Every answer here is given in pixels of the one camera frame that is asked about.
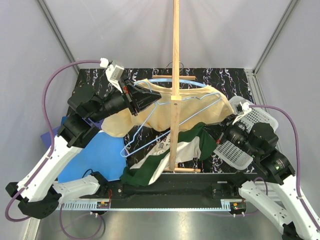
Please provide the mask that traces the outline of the light blue wire hanger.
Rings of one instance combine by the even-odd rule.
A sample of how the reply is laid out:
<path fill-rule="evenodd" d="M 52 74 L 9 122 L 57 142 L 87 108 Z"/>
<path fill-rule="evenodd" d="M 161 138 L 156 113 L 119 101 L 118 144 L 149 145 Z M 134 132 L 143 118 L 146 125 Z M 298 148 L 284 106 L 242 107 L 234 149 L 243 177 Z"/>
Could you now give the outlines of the light blue wire hanger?
<path fill-rule="evenodd" d="M 125 136 L 134 126 L 139 126 L 138 130 L 134 133 L 132 140 L 125 145 L 123 150 L 121 150 L 120 153 L 122 155 L 135 141 L 138 137 L 138 132 L 141 131 L 143 127 L 154 129 L 157 132 L 164 131 L 164 133 L 154 140 L 148 141 L 140 148 L 132 152 L 127 152 L 127 156 L 137 153 L 170 133 L 171 104 L 173 103 L 173 100 L 171 99 L 172 89 L 155 84 L 156 82 L 168 81 L 169 80 L 165 78 L 145 79 L 137 81 L 134 84 L 137 87 L 146 89 L 149 94 L 159 92 L 161 94 L 161 99 L 138 113 L 137 116 L 131 115 L 128 110 L 120 112 L 120 123 L 123 124 L 123 127 L 119 128 L 121 132 L 117 134 L 118 137 Z M 191 85 L 191 88 L 181 89 L 179 91 L 179 94 L 182 97 L 179 115 L 180 131 L 188 131 L 198 123 L 220 123 L 234 112 L 226 96 L 214 87 L 185 79 L 182 80 L 182 83 Z"/>

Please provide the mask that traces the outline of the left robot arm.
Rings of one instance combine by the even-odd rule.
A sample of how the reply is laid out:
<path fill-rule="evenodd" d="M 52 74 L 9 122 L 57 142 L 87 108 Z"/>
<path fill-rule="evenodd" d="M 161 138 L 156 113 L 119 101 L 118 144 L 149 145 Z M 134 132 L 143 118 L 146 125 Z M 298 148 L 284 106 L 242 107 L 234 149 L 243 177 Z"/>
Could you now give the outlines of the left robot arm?
<path fill-rule="evenodd" d="M 159 92 L 133 85 L 130 80 L 121 80 L 120 88 L 114 88 L 106 97 L 100 97 L 89 84 L 76 87 L 67 101 L 74 114 L 58 129 L 47 153 L 25 178 L 5 188 L 13 201 L 19 201 L 21 213 L 27 219 L 41 220 L 67 201 L 83 196 L 103 198 L 108 193 L 108 181 L 98 171 L 66 183 L 55 180 L 99 133 L 95 123 L 125 109 L 137 116 L 161 97 Z"/>

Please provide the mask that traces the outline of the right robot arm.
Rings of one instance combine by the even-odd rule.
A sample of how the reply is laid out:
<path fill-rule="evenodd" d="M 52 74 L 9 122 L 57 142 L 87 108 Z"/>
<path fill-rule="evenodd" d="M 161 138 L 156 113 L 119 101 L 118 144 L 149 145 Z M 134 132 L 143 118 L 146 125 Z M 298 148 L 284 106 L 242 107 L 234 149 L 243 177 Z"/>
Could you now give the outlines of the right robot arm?
<path fill-rule="evenodd" d="M 281 201 L 281 205 L 262 193 L 254 183 L 255 177 L 237 173 L 227 185 L 228 195 L 242 197 L 252 203 L 268 218 L 284 240 L 318 240 L 320 218 L 303 195 L 298 171 L 288 158 L 276 149 L 278 136 L 267 122 L 257 122 L 250 128 L 236 121 L 231 115 L 220 123 L 221 132 L 216 141 L 218 156 L 231 167 L 241 170 L 238 161 L 247 156 L 253 165 L 257 179 L 269 184 Z"/>

